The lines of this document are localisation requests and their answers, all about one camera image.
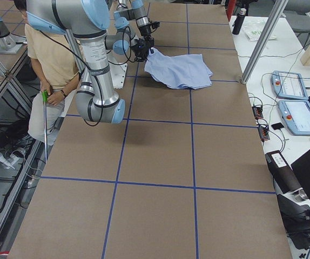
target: yellow t-shirt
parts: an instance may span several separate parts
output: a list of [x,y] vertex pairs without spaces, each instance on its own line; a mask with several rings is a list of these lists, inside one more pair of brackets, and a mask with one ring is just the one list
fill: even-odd
[[[45,34],[69,47],[63,35],[47,32]],[[53,89],[62,89],[78,73],[73,54],[28,24],[25,25],[25,35],[28,41],[28,56],[39,60],[43,73]]]

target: person's hand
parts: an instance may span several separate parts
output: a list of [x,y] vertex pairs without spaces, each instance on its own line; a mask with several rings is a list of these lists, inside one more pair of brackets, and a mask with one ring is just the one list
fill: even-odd
[[60,92],[54,92],[47,98],[47,103],[56,106],[62,100],[64,100],[64,96]]
[[47,81],[41,81],[41,92],[47,90],[48,95],[50,96],[52,93],[52,87]]

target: cloth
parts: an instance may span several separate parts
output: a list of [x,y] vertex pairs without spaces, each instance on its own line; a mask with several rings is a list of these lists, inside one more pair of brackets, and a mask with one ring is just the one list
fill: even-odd
[[201,54],[188,54],[175,57],[165,56],[157,49],[149,51],[144,71],[154,80],[172,89],[198,89],[211,86],[213,72],[206,66]]
[[[47,104],[47,141],[52,146],[57,138],[59,130],[54,127],[56,120],[65,108],[65,100],[56,106]],[[43,119],[43,99],[39,92],[32,101],[32,108],[29,120],[29,135],[41,142],[45,141],[44,119]]]
[[[46,35],[69,47],[63,35]],[[53,89],[62,89],[75,77],[78,68],[70,51],[46,38],[29,24],[25,25],[25,36],[28,41],[28,56],[39,60],[43,73]]]

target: green handle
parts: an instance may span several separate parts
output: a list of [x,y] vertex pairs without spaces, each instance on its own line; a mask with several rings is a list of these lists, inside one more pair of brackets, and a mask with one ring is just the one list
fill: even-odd
[[48,92],[47,90],[42,92],[42,100],[44,103],[47,103]]

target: person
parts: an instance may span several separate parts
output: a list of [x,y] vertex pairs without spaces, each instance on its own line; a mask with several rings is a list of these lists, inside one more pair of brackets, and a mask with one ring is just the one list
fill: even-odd
[[32,102],[28,133],[34,139],[44,142],[42,92],[47,90],[49,95],[46,106],[48,145],[53,145],[58,134],[55,122],[64,111],[65,98],[78,86],[78,68],[73,54],[51,40],[69,47],[66,38],[63,35],[35,30],[28,23],[26,0],[14,0],[14,4],[25,21],[28,56],[41,83],[41,90]]

